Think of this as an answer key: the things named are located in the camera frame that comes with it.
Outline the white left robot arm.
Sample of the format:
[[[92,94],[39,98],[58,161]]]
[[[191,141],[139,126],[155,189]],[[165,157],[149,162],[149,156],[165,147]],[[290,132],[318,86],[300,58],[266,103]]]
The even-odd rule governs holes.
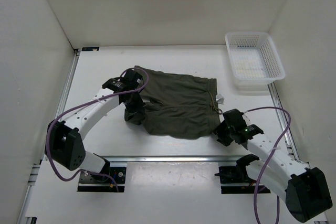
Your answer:
[[[149,81],[148,73],[138,67],[125,70],[121,76],[107,80],[87,103],[71,108],[50,122],[45,154],[54,173],[60,164],[69,171],[83,172],[99,183],[114,183],[110,162],[85,150],[83,141],[89,131],[111,110],[124,104],[124,120],[139,125],[145,118],[145,103],[140,93]]]

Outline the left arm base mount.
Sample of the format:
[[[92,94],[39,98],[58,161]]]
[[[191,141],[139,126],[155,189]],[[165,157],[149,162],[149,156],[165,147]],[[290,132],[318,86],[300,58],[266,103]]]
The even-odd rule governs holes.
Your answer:
[[[78,179],[77,192],[82,193],[123,193],[127,167],[111,165],[109,177],[91,175],[81,172]]]

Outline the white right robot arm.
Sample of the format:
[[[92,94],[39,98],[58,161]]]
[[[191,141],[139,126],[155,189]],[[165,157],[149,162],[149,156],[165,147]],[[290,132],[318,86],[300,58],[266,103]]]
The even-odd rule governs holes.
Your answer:
[[[250,153],[236,165],[222,166],[216,173],[223,184],[255,182],[254,200],[259,185],[277,195],[288,211],[304,223],[332,208],[327,180],[322,170],[295,160],[281,151],[279,140],[267,138],[255,124],[247,124],[244,113],[232,109],[223,113],[223,122],[213,131],[218,142],[229,146],[235,142]]]

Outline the olive green shorts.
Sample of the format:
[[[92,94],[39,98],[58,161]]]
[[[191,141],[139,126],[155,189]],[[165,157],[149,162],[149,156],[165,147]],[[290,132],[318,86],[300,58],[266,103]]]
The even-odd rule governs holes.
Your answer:
[[[222,113],[215,101],[217,80],[165,73],[136,66],[146,82],[141,91],[144,111],[124,113],[126,122],[142,125],[150,135],[187,140],[211,135]]]

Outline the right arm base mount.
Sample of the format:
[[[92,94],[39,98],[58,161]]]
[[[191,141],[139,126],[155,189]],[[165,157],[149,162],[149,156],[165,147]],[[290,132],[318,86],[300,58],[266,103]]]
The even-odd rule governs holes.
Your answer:
[[[221,194],[253,194],[255,180],[247,175],[246,167],[259,158],[254,154],[248,154],[239,158],[235,166],[220,166],[215,176],[220,178]]]

